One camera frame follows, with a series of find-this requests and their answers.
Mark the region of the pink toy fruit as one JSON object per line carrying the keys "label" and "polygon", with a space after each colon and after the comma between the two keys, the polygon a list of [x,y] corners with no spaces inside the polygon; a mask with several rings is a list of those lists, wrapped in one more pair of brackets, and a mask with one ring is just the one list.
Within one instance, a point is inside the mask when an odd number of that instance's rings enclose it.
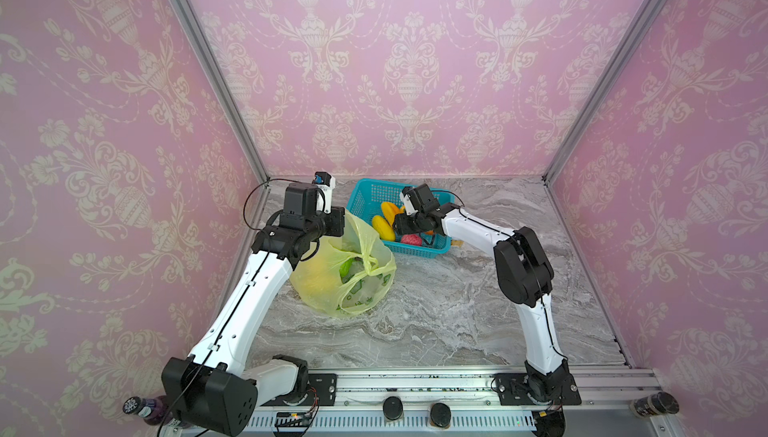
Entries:
{"label": "pink toy fruit", "polygon": [[404,245],[421,247],[423,245],[423,239],[419,234],[403,235],[400,238],[400,242]]}

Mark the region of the yellow toy fruit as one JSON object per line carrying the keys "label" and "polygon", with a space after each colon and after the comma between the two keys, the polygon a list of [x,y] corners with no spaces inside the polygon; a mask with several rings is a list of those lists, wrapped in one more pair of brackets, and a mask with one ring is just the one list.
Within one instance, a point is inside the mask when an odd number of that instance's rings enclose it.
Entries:
{"label": "yellow toy fruit", "polygon": [[371,221],[373,229],[378,233],[380,239],[385,242],[395,242],[396,233],[392,225],[382,216],[376,215]]}

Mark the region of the yellow plastic bag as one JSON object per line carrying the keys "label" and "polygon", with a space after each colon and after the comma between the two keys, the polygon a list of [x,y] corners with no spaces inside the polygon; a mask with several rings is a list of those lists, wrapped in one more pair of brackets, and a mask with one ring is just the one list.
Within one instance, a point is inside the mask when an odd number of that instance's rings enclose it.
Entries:
{"label": "yellow plastic bag", "polygon": [[390,291],[397,271],[394,253],[375,229],[347,213],[341,237],[320,239],[290,284],[304,304],[327,316],[347,318],[374,308]]}

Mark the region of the orange-yellow toy mango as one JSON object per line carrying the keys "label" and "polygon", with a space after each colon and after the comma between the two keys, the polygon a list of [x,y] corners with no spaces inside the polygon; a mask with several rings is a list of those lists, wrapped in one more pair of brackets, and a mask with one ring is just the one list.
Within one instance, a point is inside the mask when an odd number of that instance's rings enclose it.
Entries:
{"label": "orange-yellow toy mango", "polygon": [[382,216],[391,227],[394,226],[396,217],[404,213],[402,207],[392,202],[382,202],[380,208]]}

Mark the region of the green toy vegetable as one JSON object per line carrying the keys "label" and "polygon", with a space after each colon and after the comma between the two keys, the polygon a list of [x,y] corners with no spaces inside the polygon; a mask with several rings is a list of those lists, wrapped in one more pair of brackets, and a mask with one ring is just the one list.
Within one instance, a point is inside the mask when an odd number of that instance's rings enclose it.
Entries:
{"label": "green toy vegetable", "polygon": [[356,262],[358,261],[357,258],[353,257],[345,261],[339,268],[339,277],[342,284],[346,284],[351,280],[351,278],[354,275],[354,267],[356,265]]}

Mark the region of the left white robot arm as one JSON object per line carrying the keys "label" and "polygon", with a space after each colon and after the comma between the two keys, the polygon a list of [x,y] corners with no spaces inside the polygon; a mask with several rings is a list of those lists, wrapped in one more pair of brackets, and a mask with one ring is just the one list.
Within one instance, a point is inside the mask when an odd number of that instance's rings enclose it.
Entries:
{"label": "left white robot arm", "polygon": [[332,203],[335,187],[327,172],[316,173],[310,183],[288,185],[282,209],[256,230],[243,273],[213,324],[187,357],[165,365],[161,381],[170,401],[168,420],[237,436],[256,408],[274,399],[294,404],[305,398],[305,360],[276,355],[252,370],[246,363],[292,273],[314,257],[321,238],[342,236],[345,210]]}

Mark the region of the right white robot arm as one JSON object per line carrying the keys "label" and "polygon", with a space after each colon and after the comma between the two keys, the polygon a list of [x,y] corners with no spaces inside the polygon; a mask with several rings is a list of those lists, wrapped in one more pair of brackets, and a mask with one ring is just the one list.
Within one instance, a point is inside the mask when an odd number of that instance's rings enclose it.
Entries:
{"label": "right white robot arm", "polygon": [[529,394],[539,403],[562,403],[571,373],[552,316],[554,270],[535,231],[500,227],[456,203],[441,204],[426,184],[403,188],[400,200],[405,211],[394,218],[396,233],[432,231],[493,258],[498,288],[515,305],[522,326]]}

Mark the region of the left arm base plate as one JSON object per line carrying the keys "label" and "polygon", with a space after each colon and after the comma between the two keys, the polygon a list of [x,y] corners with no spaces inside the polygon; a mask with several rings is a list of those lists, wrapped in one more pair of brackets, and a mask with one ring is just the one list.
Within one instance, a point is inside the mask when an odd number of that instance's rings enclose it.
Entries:
{"label": "left arm base plate", "polygon": [[338,375],[335,373],[311,372],[301,397],[279,396],[265,403],[264,407],[309,407],[314,401],[321,407],[332,407],[336,401],[337,381]]}

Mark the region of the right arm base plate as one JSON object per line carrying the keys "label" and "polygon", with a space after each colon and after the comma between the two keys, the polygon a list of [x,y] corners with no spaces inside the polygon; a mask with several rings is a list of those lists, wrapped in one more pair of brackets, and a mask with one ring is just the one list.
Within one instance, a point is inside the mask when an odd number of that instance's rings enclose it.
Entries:
{"label": "right arm base plate", "polygon": [[499,373],[493,376],[491,390],[502,406],[578,406],[582,397],[572,375],[556,383],[553,390],[546,390],[540,381],[531,381],[526,373]]}

